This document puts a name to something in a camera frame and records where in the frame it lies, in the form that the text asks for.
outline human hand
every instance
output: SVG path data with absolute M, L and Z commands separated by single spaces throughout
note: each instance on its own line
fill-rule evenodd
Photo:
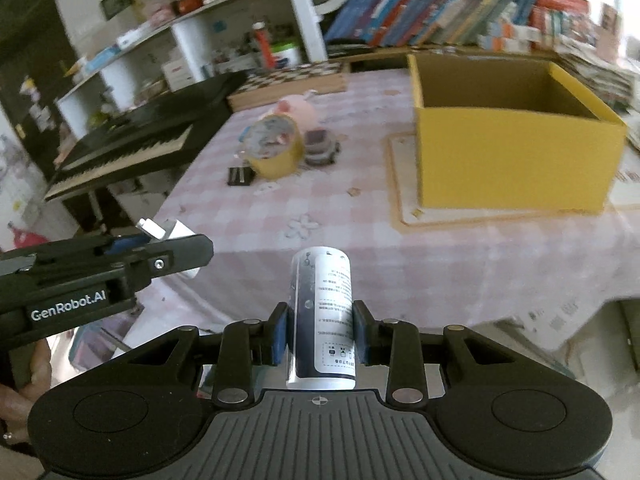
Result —
M 36 400 L 51 387 L 51 350 L 46 339 L 36 343 L 31 357 L 31 383 L 19 391 L 0 384 L 0 418 L 6 421 L 5 442 L 28 442 L 27 418 Z

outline table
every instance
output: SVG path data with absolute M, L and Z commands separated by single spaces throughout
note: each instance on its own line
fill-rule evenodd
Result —
M 342 144 L 334 166 L 227 186 L 238 137 L 269 107 L 234 114 L 200 153 L 156 221 L 180 219 L 216 254 L 190 282 L 155 280 L 139 294 L 147 308 L 188 312 L 203 328 L 266 319 L 287 300 L 293 254 L 319 245 L 348 254 L 354 298 L 376 318 L 422 327 L 530 320 L 550 308 L 581 310 L 586 322 L 605 300 L 640 294 L 638 208 L 395 228 L 385 142 L 414 129 L 406 70 L 351 74 L 347 92 L 314 103 Z

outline black keyboard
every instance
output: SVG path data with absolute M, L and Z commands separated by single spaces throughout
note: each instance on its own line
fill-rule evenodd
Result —
M 231 116 L 226 96 L 245 79 L 244 73 L 217 76 L 100 126 L 69 153 L 45 200 L 189 164 Z

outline flower pattern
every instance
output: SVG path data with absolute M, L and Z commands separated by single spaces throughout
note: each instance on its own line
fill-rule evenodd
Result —
M 292 218 L 288 224 L 289 230 L 285 232 L 287 238 L 300 238 L 301 240 L 308 240 L 311 236 L 311 231 L 318 229 L 320 224 L 314 222 L 309 215 L 301 215 L 299 218 Z
M 261 183 L 254 191 L 255 196 L 264 195 L 265 193 L 276 191 L 280 189 L 282 186 L 274 181 L 268 181 Z

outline chessboard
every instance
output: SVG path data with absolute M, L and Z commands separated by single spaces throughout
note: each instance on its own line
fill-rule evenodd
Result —
M 345 92 L 348 63 L 322 61 L 295 68 L 274 70 L 250 77 L 238 90 L 227 97 L 235 112 L 276 103 L 292 94 L 315 90 L 319 94 Z

